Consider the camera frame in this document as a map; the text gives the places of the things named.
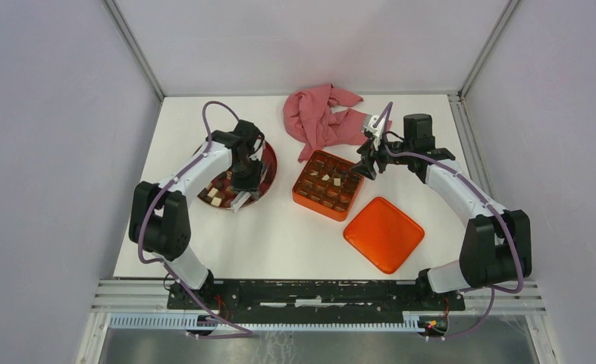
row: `white tabletop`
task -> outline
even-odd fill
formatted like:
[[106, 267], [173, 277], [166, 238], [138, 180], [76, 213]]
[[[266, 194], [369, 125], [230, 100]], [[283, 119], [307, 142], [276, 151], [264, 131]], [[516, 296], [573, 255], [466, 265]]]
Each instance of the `white tabletop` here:
[[[437, 147], [448, 148], [466, 170], [456, 126], [445, 95], [368, 95], [355, 109], [379, 114], [394, 102], [392, 130], [403, 133], [403, 116], [433, 117]], [[182, 167], [205, 139], [201, 111], [212, 99], [232, 107], [244, 120], [265, 133], [278, 157], [271, 189], [258, 202], [237, 214], [196, 200], [190, 207], [190, 246], [217, 278], [269, 279], [414, 279], [420, 270], [457, 259], [465, 232], [458, 217], [433, 190], [406, 167], [390, 165], [372, 181], [365, 179], [344, 222], [326, 218], [297, 205], [291, 190], [304, 164], [298, 163], [303, 144], [282, 122], [286, 96], [166, 98], [158, 119], [142, 180], [156, 182]], [[233, 130], [235, 120], [221, 107], [208, 110], [212, 130]], [[359, 160], [357, 146], [327, 147], [327, 152]], [[376, 196], [383, 196], [425, 230], [425, 238], [392, 275], [380, 272], [343, 238], [343, 229]], [[116, 277], [164, 277], [159, 264], [143, 265], [137, 245], [124, 237]]]

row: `orange tray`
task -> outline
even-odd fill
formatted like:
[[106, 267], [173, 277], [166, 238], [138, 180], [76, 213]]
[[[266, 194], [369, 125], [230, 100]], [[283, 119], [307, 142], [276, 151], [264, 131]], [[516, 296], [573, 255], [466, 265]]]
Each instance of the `orange tray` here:
[[293, 201], [336, 221], [345, 221], [363, 180], [360, 174], [350, 171], [352, 166], [352, 162], [337, 155], [316, 150], [293, 185]]
[[424, 236], [419, 224], [383, 197], [367, 204], [343, 231], [347, 242], [388, 275], [405, 262]]

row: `gray floor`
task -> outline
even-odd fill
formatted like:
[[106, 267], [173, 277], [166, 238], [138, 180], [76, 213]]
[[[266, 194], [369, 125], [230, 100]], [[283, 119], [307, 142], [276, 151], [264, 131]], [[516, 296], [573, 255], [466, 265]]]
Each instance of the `gray floor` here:
[[[450, 333], [474, 318], [452, 318]], [[411, 333], [259, 332], [249, 339], [194, 340], [182, 331], [110, 330], [104, 363], [538, 363], [523, 317], [489, 318], [475, 333], [426, 343]]]

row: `pink towel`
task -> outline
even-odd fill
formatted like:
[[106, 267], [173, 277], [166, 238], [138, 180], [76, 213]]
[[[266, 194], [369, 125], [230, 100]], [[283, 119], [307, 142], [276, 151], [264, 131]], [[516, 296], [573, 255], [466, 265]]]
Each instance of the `pink towel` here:
[[362, 145], [367, 140], [361, 131], [367, 114], [351, 108], [336, 113], [330, 109], [336, 105], [351, 107], [361, 101], [357, 94], [330, 83], [289, 95], [282, 109], [284, 128], [294, 139], [305, 143], [298, 162], [309, 159], [314, 150], [325, 146]]

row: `red fabric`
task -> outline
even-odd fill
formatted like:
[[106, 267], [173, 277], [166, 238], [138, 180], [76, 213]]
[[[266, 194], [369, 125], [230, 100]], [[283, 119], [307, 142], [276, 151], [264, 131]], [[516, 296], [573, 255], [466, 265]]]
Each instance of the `red fabric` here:
[[309, 159], [314, 150], [325, 146], [351, 144], [360, 146], [367, 137], [361, 127], [367, 114], [351, 108], [332, 113], [330, 107], [351, 107], [362, 97], [328, 83], [302, 89], [287, 98], [282, 109], [284, 128], [294, 139], [305, 143], [298, 162]]

